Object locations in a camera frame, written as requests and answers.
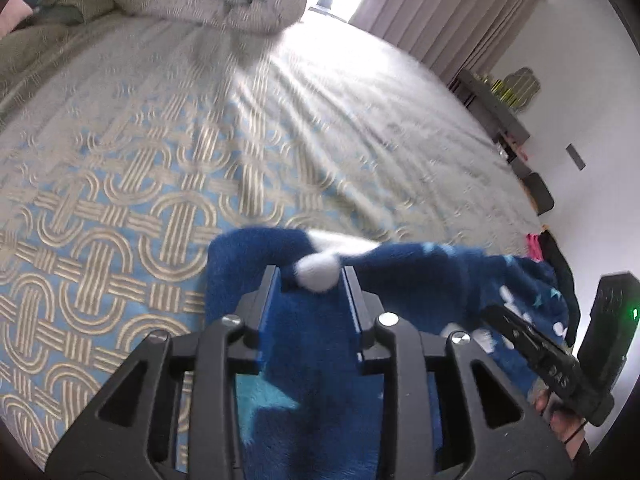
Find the black cable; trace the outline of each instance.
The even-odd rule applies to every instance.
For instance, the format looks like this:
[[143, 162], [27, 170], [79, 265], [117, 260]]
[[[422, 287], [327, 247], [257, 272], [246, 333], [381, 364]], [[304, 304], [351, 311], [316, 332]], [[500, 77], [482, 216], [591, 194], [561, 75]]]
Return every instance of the black cable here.
[[586, 420], [584, 420], [584, 421], [582, 422], [582, 424], [581, 424], [580, 426], [578, 426], [578, 429], [577, 429], [577, 430], [575, 430], [575, 431], [572, 433], [572, 435], [571, 435], [567, 440], [565, 440], [562, 444], [563, 444], [564, 446], [566, 446], [566, 445], [569, 443], [569, 441], [570, 441], [574, 436], [576, 436], [578, 433], [580, 433], [580, 430], [582, 430], [586, 425], [587, 425], [587, 421], [586, 421]]

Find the beige curtain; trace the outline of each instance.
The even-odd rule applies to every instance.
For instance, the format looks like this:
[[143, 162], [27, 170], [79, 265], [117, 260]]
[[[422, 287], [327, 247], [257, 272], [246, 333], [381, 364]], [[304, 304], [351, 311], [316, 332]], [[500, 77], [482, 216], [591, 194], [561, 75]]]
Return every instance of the beige curtain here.
[[350, 23], [423, 62], [445, 83], [487, 72], [538, 0], [362, 0]]

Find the wall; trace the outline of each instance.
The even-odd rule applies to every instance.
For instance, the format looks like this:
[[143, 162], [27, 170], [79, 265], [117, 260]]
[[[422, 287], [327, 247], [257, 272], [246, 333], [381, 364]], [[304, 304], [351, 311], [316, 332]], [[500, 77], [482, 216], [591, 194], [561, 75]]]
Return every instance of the wall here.
[[[630, 270], [640, 278], [640, 56], [607, 0], [545, 0], [492, 72], [504, 77], [522, 66], [542, 84], [520, 117], [532, 135], [530, 166], [556, 200], [542, 219], [574, 272], [580, 343], [600, 276]], [[570, 142], [583, 171], [564, 150]], [[614, 416], [639, 372], [636, 336], [614, 390]], [[592, 446], [614, 416], [588, 427]]]

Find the patterned bed sheet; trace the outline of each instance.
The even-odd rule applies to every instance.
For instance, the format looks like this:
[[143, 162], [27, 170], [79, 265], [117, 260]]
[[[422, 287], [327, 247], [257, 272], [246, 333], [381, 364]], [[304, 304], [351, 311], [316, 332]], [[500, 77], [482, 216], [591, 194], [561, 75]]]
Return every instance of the patterned bed sheet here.
[[115, 12], [33, 27], [0, 42], [0, 80], [0, 416], [41, 466], [150, 330], [202, 326], [221, 232], [523, 253], [538, 229], [440, 81], [329, 17], [270, 38]]

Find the blue blanket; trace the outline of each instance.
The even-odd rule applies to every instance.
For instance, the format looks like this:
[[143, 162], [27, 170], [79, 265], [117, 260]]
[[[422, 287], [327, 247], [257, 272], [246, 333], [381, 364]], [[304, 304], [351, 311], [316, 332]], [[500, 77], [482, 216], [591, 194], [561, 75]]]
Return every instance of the blue blanket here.
[[505, 304], [557, 342], [568, 324], [544, 263], [457, 246], [378, 246], [267, 228], [230, 232], [210, 244], [207, 322], [234, 311], [244, 293], [259, 287], [267, 265], [282, 271], [283, 292], [270, 311], [273, 346], [259, 376], [237, 380], [248, 480], [375, 478], [383, 383], [358, 373], [353, 321], [335, 286], [341, 266], [353, 266], [363, 290], [419, 330], [467, 330], [524, 394], [535, 376], [508, 341], [482, 327], [480, 311]]

